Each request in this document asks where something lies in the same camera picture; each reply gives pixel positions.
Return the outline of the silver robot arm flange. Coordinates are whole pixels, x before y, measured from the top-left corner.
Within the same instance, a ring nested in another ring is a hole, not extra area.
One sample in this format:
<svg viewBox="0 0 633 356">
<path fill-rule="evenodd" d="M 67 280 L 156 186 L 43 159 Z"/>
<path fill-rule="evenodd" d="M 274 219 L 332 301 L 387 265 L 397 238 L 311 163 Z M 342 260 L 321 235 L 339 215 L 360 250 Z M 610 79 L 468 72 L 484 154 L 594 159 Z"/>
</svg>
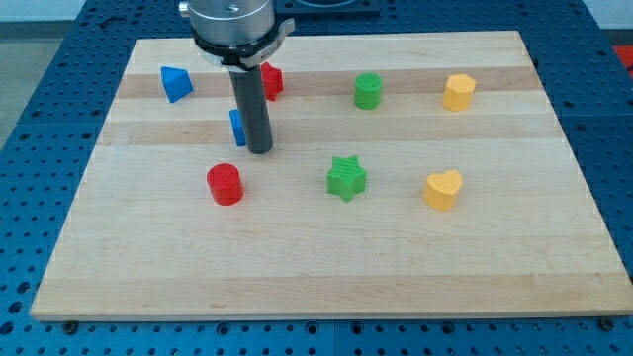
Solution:
<svg viewBox="0 0 633 356">
<path fill-rule="evenodd" d="M 295 30 L 275 13 L 272 0 L 183 0 L 180 16 L 206 61 L 229 71 L 250 71 L 267 61 Z"/>
</svg>

